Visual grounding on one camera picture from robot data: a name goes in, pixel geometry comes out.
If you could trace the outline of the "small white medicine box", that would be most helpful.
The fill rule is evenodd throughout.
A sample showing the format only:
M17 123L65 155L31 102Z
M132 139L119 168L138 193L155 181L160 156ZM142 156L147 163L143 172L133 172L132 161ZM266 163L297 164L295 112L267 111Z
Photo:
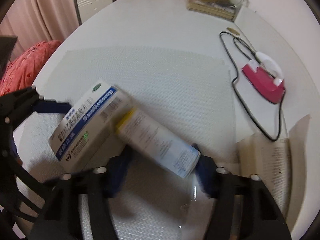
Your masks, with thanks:
M200 153L138 108L132 108L116 125L116 134L157 165L186 178Z

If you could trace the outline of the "blue white medicine box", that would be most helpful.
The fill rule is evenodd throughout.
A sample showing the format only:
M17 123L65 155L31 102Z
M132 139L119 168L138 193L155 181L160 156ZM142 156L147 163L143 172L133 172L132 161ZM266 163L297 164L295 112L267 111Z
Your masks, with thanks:
M97 81L71 107L48 139L57 160L68 173L84 169L112 135L116 121L133 106L116 86Z

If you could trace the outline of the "red bed cover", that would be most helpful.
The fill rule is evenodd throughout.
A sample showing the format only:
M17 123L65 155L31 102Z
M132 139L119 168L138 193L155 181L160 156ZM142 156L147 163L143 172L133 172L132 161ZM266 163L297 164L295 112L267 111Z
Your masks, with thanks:
M7 64L1 78L1 96L30 87L61 41L41 41Z

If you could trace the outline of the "open book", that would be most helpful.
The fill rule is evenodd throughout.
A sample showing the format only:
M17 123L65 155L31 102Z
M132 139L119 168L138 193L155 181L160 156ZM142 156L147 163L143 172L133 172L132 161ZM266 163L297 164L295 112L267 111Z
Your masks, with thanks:
M253 134L237 143L243 177L257 174L293 230L302 209L306 185L306 139L311 116L301 118L287 138L276 142Z

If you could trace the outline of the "white woven placemat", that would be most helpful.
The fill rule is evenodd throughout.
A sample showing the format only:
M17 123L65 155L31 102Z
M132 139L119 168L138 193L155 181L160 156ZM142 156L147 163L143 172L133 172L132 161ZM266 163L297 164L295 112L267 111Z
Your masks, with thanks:
M106 165L129 144L133 161L106 201L116 238L203 239L214 201L195 165L235 160L230 80L223 60L185 51L69 51L40 93L72 109L31 115L18 153L43 182Z

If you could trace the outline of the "pink curtain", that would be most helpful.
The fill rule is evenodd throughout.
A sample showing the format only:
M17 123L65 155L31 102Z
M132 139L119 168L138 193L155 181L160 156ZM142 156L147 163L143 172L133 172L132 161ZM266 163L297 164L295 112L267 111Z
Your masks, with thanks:
M1 22L1 35L17 36L14 60L41 41L64 41L78 26L74 0L15 0Z

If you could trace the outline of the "pink mini iron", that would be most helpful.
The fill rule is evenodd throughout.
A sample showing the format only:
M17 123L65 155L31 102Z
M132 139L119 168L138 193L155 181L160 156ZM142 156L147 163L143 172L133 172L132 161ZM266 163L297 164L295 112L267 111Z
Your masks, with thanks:
M284 74L268 55L257 51L242 72L257 92L272 104L281 102L285 93Z

